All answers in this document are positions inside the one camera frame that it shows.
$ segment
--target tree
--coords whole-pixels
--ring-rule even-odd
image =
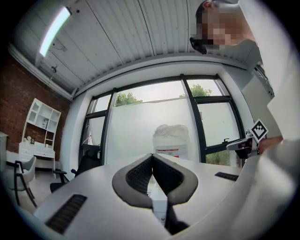
[[[114,106],[118,107],[118,106],[142,103],[142,102],[143,100],[137,100],[136,97],[134,97],[131,92],[129,92],[127,96],[125,93],[118,93],[116,103]]]
[[[203,96],[210,96],[210,94],[212,93],[211,89],[204,89],[201,85],[199,84],[194,84],[193,87],[191,88],[191,92],[193,97],[203,97]]]
[[[224,150],[206,155],[206,163],[230,166],[229,151]]]

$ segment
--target ceiling light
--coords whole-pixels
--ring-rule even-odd
[[[51,42],[55,38],[56,34],[58,33],[59,29],[62,27],[62,25],[65,23],[65,21],[70,17],[71,13],[66,8],[63,7],[62,10],[58,13],[54,21],[52,22],[49,30],[47,31],[45,38],[43,40],[43,43],[41,45],[41,48],[39,52],[45,57],[46,53],[48,52],[48,49],[51,45]]]

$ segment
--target window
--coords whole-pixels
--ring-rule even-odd
[[[101,97],[95,100],[91,113],[107,110],[111,95]]]
[[[226,145],[244,137],[237,108],[218,76],[177,76],[136,83],[92,99],[81,154],[102,163],[164,153],[217,165],[239,165]]]
[[[202,113],[202,124],[206,146],[231,142],[240,138],[238,126],[229,103],[198,104]]]
[[[199,125],[204,132],[199,138],[202,148],[205,148],[205,162],[236,165],[236,154],[226,150],[226,145],[241,139],[243,129],[228,90],[217,78],[193,79],[187,83],[197,104]]]
[[[197,139],[181,81],[118,92],[108,128],[106,162],[144,153],[198,161]]]
[[[79,159],[88,149],[100,150],[102,131],[111,94],[93,99],[82,131]]]
[[[84,144],[100,145],[104,119],[105,117],[88,119],[88,130],[86,131],[88,135],[83,141]]]
[[[187,83],[193,97],[229,95],[227,90],[225,88],[222,88],[223,83],[218,80],[193,79],[187,80]]]

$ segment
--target vanity table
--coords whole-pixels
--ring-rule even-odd
[[[57,125],[60,119],[60,112],[44,104],[38,99],[34,99],[30,110],[28,112],[23,135],[22,142],[19,143],[19,160],[22,162],[29,161],[33,156],[49,158],[52,161],[52,170],[55,170],[55,151],[54,151],[54,140]],[[43,129],[45,132],[44,142],[34,142],[25,140],[27,137],[26,128],[28,124],[32,124],[38,128]]]

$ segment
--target sky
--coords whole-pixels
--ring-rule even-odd
[[[205,90],[211,89],[211,96],[222,95],[215,82],[211,79],[194,79],[188,80],[187,83],[190,86],[190,88],[192,88],[194,84],[199,84]],[[130,92],[133,94],[134,97],[136,97],[137,100],[142,100],[144,103],[149,101],[179,98],[180,95],[184,95],[184,89],[182,87],[181,81],[157,83],[138,88],[128,89],[120,93],[125,93],[127,95]],[[99,98],[95,111],[98,112],[107,109],[109,99],[110,95]]]

